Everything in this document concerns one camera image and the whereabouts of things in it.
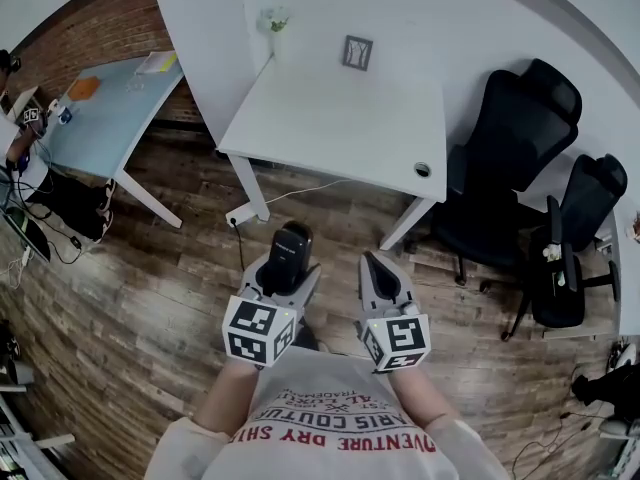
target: red brick wall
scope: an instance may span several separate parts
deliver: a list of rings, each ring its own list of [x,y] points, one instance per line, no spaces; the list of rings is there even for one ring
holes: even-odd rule
[[[86,67],[170,49],[156,0],[72,0],[16,48],[23,67],[11,77],[10,95],[38,85],[45,99],[56,98]],[[157,117],[202,122],[185,81]]]

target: person's arm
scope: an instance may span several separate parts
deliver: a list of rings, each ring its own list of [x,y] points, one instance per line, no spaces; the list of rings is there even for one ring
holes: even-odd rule
[[[460,480],[509,480],[500,461],[425,372],[403,368],[392,372],[389,381],[403,409],[447,456]]]
[[[25,151],[28,151],[32,144],[38,139],[38,136],[31,127],[28,127],[20,137],[16,138],[7,151],[7,160],[17,163]]]
[[[160,439],[145,480],[199,480],[222,448],[244,425],[258,370],[227,359],[193,418],[171,425]]]
[[[258,383],[258,370],[245,361],[227,359],[193,422],[212,432],[235,434],[247,421]]]

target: light blue desk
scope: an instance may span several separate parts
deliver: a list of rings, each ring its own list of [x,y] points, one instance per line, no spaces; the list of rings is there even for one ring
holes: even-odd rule
[[[127,90],[143,58],[123,60],[85,69],[78,79],[96,76],[100,87],[86,101],[72,102],[67,94],[60,103],[73,119],[62,126],[50,120],[42,139],[54,164],[104,178],[114,178],[127,192],[169,224],[182,221],[142,188],[124,167],[138,141],[162,104],[184,76],[179,62],[166,73],[138,75],[142,89]]]

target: paper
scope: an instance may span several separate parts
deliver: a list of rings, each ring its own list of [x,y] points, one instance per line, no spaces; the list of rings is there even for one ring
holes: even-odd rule
[[[164,73],[178,60],[175,51],[151,52],[145,61],[136,69],[136,75]]]

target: orange object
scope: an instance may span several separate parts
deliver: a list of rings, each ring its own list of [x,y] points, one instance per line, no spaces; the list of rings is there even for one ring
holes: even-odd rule
[[[69,99],[71,101],[88,100],[100,87],[100,79],[97,76],[76,80],[76,83],[69,89]]]

